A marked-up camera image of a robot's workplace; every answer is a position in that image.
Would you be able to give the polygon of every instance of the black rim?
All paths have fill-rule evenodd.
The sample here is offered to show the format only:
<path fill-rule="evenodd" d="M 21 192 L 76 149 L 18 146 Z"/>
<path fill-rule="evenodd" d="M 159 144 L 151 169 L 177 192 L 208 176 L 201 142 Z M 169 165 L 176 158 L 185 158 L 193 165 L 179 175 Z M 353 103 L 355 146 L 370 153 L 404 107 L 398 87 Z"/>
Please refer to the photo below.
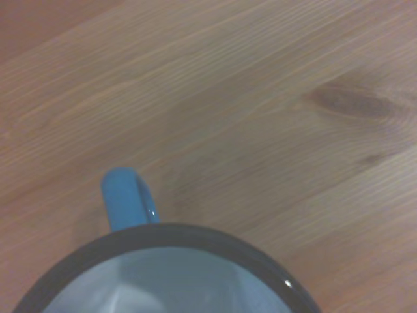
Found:
<path fill-rule="evenodd" d="M 293 312 L 320 312 L 305 289 L 266 254 L 219 231 L 182 224 L 128 228 L 81 247 L 42 276 L 13 312 L 40 313 L 65 286 L 91 267 L 127 252 L 167 246 L 203 250 L 235 262 L 273 289 Z"/>

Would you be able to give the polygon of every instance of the mug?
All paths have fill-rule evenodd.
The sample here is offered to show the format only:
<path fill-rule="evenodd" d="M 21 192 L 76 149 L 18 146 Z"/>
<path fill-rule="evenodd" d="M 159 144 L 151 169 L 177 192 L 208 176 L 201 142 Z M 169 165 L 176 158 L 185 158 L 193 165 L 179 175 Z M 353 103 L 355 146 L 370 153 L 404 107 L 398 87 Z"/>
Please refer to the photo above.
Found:
<path fill-rule="evenodd" d="M 111 234 L 60 261 L 14 313 L 319 313 L 272 258 L 228 234 L 160 224 L 132 168 L 102 180 Z"/>

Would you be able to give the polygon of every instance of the wood knot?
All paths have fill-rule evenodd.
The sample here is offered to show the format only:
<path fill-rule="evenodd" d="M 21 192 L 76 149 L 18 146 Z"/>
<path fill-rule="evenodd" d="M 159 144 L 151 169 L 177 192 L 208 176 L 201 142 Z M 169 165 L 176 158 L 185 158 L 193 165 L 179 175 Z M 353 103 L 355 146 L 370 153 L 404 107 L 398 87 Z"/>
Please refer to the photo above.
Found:
<path fill-rule="evenodd" d="M 381 163 L 388 157 L 385 153 L 375 153 L 368 156 L 365 156 L 361 160 L 358 161 L 358 164 L 365 165 L 365 166 L 373 166 L 376 164 Z"/>
<path fill-rule="evenodd" d="M 401 110 L 401 106 L 372 91 L 344 86 L 322 86 L 309 98 L 323 109 L 360 119 L 387 120 Z"/>

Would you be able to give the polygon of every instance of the wooden surface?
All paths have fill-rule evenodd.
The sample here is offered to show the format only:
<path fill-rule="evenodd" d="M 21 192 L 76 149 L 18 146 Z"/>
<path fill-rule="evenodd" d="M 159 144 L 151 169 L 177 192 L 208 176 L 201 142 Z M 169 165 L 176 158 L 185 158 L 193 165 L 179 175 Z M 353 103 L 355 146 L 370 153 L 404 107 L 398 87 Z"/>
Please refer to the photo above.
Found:
<path fill-rule="evenodd" d="M 16 2 L 0 6 L 1 312 L 109 231 L 113 166 L 141 172 L 165 221 L 282 262 L 323 312 L 417 312 L 416 2 Z"/>

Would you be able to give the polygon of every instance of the mug handle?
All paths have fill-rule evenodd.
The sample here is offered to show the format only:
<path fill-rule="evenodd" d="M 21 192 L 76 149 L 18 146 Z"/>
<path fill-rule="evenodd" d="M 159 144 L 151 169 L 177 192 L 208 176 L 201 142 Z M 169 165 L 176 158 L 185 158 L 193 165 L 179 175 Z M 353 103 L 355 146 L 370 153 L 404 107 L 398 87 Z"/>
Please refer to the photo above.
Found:
<path fill-rule="evenodd" d="M 160 222 L 151 192 L 133 168 L 113 168 L 101 189 L 112 231 Z"/>

